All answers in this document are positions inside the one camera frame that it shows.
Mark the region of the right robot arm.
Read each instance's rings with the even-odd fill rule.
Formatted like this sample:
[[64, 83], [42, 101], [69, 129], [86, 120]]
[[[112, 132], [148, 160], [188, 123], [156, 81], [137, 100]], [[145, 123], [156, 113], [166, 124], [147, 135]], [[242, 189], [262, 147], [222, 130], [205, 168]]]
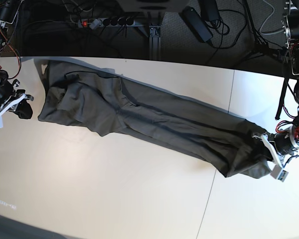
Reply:
[[[5, 48], [10, 48], [17, 58], [18, 71], [21, 70], [21, 57], [11, 40], [18, 26], [22, 3], [21, 0], [0, 0], [0, 54]], [[29, 120], [33, 111], [28, 102], [33, 101], [33, 96], [26, 94], [25, 90], [16, 89], [20, 86], [17, 76], [10, 77], [0, 65], [0, 118], [5, 112], [12, 112], [20, 119]]]

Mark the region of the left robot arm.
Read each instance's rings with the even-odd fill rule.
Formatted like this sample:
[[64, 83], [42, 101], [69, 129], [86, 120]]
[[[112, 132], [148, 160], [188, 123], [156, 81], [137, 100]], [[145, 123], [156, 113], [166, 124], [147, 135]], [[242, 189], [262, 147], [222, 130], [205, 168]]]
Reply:
[[286, 47], [281, 50], [267, 48], [263, 54], [277, 55], [283, 64], [284, 83], [275, 118], [279, 120], [281, 112], [287, 112], [284, 100], [289, 90], [298, 105], [298, 114], [291, 121], [283, 120], [276, 126], [276, 134], [262, 136], [263, 143], [270, 150], [277, 168], [284, 167], [294, 158], [299, 150], [299, 0], [288, 0], [282, 20]]

